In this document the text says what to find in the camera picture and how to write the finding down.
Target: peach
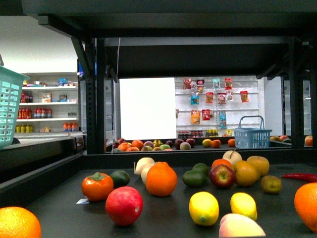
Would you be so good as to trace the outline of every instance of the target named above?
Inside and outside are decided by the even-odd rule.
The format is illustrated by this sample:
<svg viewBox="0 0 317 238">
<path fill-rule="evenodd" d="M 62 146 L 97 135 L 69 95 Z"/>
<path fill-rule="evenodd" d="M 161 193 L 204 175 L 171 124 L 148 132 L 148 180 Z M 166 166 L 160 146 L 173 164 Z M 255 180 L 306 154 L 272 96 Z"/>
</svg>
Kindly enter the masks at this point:
<svg viewBox="0 0 317 238">
<path fill-rule="evenodd" d="M 289 138 L 288 138 L 287 135 L 281 135 L 281 136 L 279 137 L 279 140 L 280 140 L 280 141 L 283 141 L 284 139 L 289 139 Z"/>
<path fill-rule="evenodd" d="M 262 227 L 239 214 L 227 214 L 220 221 L 219 238 L 265 237 Z"/>
</svg>

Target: white shelf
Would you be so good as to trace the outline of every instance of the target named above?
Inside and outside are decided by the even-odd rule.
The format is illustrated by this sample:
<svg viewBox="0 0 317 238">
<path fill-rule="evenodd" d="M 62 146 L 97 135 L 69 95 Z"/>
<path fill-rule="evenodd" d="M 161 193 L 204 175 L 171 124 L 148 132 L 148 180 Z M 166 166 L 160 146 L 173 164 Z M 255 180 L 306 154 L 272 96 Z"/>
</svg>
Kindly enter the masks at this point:
<svg viewBox="0 0 317 238">
<path fill-rule="evenodd" d="M 54 86 L 54 87 L 22 87 L 22 90 L 27 91 L 65 91 L 65 90 L 78 90 L 77 86 Z"/>
<path fill-rule="evenodd" d="M 39 119 L 17 119 L 17 122 L 27 121 L 55 121 L 55 120 L 78 120 L 78 118 L 39 118 Z"/>
<path fill-rule="evenodd" d="M 60 103 L 20 103 L 20 106 L 51 106 L 51 105 L 78 105 L 78 102 L 60 102 Z"/>
</svg>

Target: green basket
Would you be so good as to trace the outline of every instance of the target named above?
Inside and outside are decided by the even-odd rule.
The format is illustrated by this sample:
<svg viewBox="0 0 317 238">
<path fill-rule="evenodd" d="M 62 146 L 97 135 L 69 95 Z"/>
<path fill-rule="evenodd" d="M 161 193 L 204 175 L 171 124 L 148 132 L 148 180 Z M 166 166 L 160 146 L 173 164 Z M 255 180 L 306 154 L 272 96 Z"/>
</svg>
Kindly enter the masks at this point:
<svg viewBox="0 0 317 238">
<path fill-rule="evenodd" d="M 242 128 L 243 118 L 261 118 L 260 128 Z M 238 129 L 233 129 L 236 147 L 241 149 L 256 149 L 269 147 L 269 137 L 272 130 L 264 129 L 264 119 L 261 116 L 244 116 L 240 119 Z"/>
<path fill-rule="evenodd" d="M 13 142 L 23 81 L 29 79 L 0 66 L 0 149 Z"/>
</svg>

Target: black table surface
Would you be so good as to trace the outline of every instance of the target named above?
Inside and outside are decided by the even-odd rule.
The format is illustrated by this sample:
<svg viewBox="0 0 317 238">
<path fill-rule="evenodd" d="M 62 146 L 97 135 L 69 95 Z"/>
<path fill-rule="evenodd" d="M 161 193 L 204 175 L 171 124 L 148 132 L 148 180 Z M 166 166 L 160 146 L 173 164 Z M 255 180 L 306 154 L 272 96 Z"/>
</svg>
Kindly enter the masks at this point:
<svg viewBox="0 0 317 238">
<path fill-rule="evenodd" d="M 156 197 L 150 195 L 139 176 L 132 169 L 128 186 L 136 188 L 144 201 L 139 219 L 127 227 L 116 226 L 105 211 L 105 201 L 76 204 L 85 198 L 81 191 L 83 179 L 97 171 L 83 170 L 64 183 L 38 198 L 27 209 L 40 220 L 42 238 L 106 238 L 106 237 L 218 237 L 219 222 L 230 213 L 230 198 L 236 192 L 246 192 L 256 201 L 258 224 L 267 237 L 316 237 L 301 221 L 294 208 L 294 195 L 306 182 L 282 179 L 283 189 L 279 194 L 261 191 L 261 180 L 248 188 L 236 184 L 228 189 L 215 188 L 210 180 L 202 188 L 189 188 L 182 175 L 190 168 L 174 168 L 178 184 L 172 195 Z M 110 174 L 114 170 L 99 170 Z M 317 173 L 317 164 L 271 165 L 269 175 L 280 177 L 286 173 Z M 213 194 L 219 203 L 219 219 L 210 227 L 196 225 L 188 210 L 190 197 L 199 191 Z"/>
</svg>

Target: lemon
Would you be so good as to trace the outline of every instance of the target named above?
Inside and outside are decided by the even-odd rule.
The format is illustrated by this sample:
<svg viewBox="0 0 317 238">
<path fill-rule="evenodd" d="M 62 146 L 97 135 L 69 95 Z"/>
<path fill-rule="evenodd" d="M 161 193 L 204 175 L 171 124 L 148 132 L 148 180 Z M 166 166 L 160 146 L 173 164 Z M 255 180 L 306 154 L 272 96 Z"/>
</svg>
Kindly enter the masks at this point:
<svg viewBox="0 0 317 238">
<path fill-rule="evenodd" d="M 211 147 L 211 140 L 210 140 L 210 139 L 205 139 L 205 140 L 203 140 L 203 146 L 205 146 L 205 147 Z"/>
<path fill-rule="evenodd" d="M 208 192 L 197 192 L 189 200 L 189 214 L 201 226 L 211 226 L 219 217 L 217 199 Z"/>
<path fill-rule="evenodd" d="M 249 194 L 237 192 L 230 199 L 232 213 L 244 215 L 256 221 L 258 218 L 256 202 Z"/>
</svg>

